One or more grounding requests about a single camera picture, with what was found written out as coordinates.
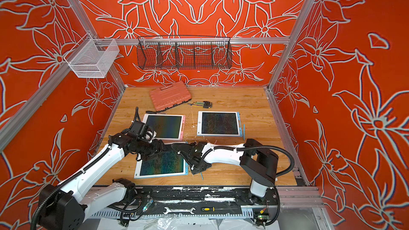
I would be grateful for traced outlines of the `blue framed front tablet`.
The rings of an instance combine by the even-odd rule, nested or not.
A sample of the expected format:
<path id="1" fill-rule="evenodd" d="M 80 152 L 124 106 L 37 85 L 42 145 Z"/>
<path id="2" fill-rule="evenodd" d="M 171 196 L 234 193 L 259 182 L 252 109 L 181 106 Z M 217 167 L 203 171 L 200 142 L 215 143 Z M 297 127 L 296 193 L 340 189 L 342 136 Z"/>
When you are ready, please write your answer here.
<path id="1" fill-rule="evenodd" d="M 165 143 L 168 151 L 161 152 L 149 157 L 147 160 L 137 156 L 134 173 L 135 179 L 183 176 L 189 173 L 189 165 L 170 145 Z"/>

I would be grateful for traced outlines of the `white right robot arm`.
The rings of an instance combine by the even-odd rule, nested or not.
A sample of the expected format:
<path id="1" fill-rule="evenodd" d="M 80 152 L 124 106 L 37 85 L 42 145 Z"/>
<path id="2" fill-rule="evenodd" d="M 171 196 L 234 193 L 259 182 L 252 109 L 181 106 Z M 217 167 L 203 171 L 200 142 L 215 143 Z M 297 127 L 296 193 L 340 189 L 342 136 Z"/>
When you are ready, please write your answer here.
<path id="1" fill-rule="evenodd" d="M 192 174 L 206 171 L 213 164 L 240 166 L 250 177 L 250 193 L 259 198 L 268 189 L 275 188 L 276 178 L 291 172 L 295 160 L 287 150 L 262 145 L 255 139 L 247 139 L 239 145 L 216 145 L 212 143 L 173 143 L 170 148 L 190 166 Z"/>

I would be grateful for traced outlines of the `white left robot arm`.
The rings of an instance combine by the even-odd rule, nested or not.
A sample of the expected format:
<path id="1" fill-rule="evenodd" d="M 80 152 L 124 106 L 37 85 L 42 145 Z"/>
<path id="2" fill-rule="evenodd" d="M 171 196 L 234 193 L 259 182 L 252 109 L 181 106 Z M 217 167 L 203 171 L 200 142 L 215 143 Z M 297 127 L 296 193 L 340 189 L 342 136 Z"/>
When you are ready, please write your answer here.
<path id="1" fill-rule="evenodd" d="M 137 120 L 130 128 L 109 136 L 102 151 L 80 170 L 58 185 L 49 184 L 43 188 L 32 217 L 31 229 L 41 226 L 46 230 L 77 230 L 93 214 L 118 202 L 124 203 L 118 211 L 123 214 L 133 213 L 128 206 L 143 196 L 138 194 L 135 184 L 127 179 L 120 178 L 99 191 L 92 194 L 88 192 L 112 166 L 127 155 L 136 154 L 146 160 L 166 151 L 164 142 L 155 136 L 151 127 Z"/>

